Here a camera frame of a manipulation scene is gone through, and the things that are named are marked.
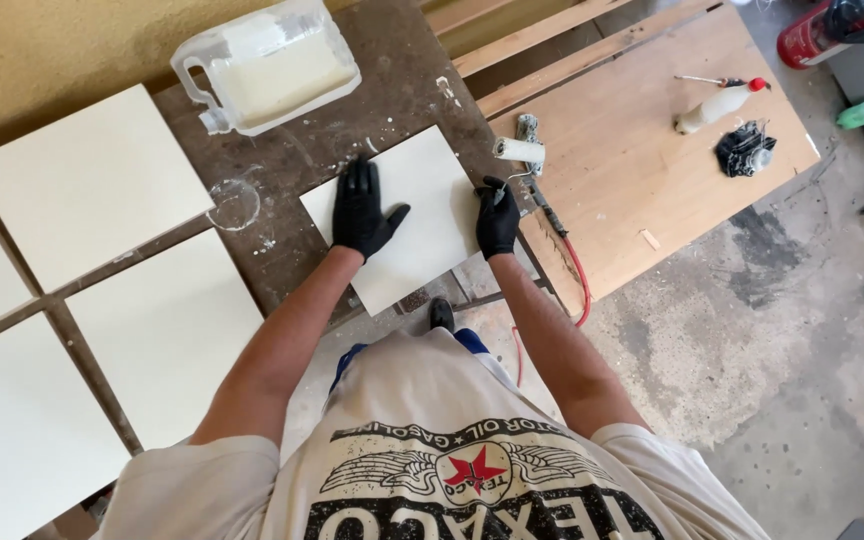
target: red air hose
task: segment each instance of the red air hose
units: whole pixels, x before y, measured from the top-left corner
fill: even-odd
[[[575,264],[575,269],[579,272],[579,280],[582,281],[582,294],[584,294],[584,306],[582,307],[582,317],[575,323],[575,328],[580,328],[586,324],[586,319],[589,318],[589,311],[593,306],[593,295],[589,291],[589,280],[586,278],[586,271],[582,268],[582,262],[579,260],[579,255],[572,247],[572,242],[568,236],[563,236],[561,241],[565,243],[565,248],[568,249],[568,254],[572,257],[572,263]],[[522,343],[519,341],[518,326],[511,327],[511,338],[515,340],[515,351],[518,353],[518,379],[515,381],[516,387],[522,387]]]

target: stained floor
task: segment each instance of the stained floor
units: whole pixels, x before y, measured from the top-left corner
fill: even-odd
[[[580,32],[607,35],[659,7],[633,2]],[[821,162],[594,303],[582,331],[655,431],[702,452],[769,534],[825,540],[864,521],[864,130],[834,125],[846,104],[827,68],[792,71],[776,57],[779,31],[812,7],[753,1],[740,12]],[[479,92],[489,85],[474,80]],[[495,290],[481,260],[460,275]],[[433,292],[461,300],[446,282]],[[388,310],[323,338],[290,402],[283,457],[318,420],[342,353],[396,328],[422,332],[425,317]],[[515,374],[503,302],[459,322]],[[527,358],[523,390],[558,414]]]

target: white t-shirt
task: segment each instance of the white t-shirt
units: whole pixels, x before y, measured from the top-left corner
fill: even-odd
[[[102,538],[766,539],[699,453],[628,423],[584,439],[446,330],[359,352],[280,469],[259,436],[131,460]]]

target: black nitrile glove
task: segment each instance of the black nitrile glove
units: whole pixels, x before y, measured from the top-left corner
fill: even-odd
[[[494,176],[486,176],[486,187],[478,187],[479,221],[475,224],[475,238],[486,261],[493,255],[511,253],[516,245],[516,232],[519,230],[519,207],[512,190],[504,181]],[[496,204],[496,194],[505,187],[505,196]]]
[[[378,167],[359,155],[339,176],[332,211],[332,245],[345,246],[369,257],[392,239],[412,207],[402,204],[389,219],[382,215]]]

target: man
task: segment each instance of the man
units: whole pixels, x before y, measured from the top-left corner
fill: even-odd
[[[239,356],[187,446],[119,478],[106,539],[766,538],[698,452],[655,436],[602,356],[513,255],[519,210],[486,178],[476,236],[565,425],[522,397],[450,309],[342,358],[322,419],[280,469],[289,398],[355,272],[409,212],[381,213],[364,157],[335,243]]]

